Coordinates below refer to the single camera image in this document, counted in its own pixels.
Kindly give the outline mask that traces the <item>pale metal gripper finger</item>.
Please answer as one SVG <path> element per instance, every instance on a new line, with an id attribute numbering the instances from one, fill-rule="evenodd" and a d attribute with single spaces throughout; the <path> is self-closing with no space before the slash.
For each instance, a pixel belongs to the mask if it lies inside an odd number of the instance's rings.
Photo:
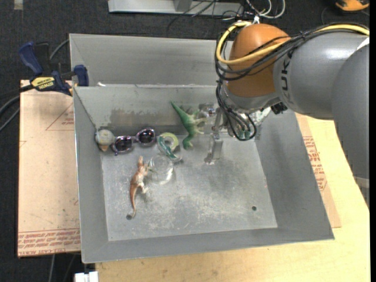
<path id="1" fill-rule="evenodd" d="M 223 145 L 223 139 L 220 137 L 218 128 L 215 126 L 211 127 L 211 134 L 209 138 L 209 148 L 208 148 L 208 154 L 205 158 L 205 163 L 209 164 L 215 164 L 217 160 L 220 159 L 221 156 L 221 150 Z"/>
<path id="2" fill-rule="evenodd" d="M 214 103 L 201 103 L 199 104 L 198 118 L 215 118 L 217 110 Z"/>

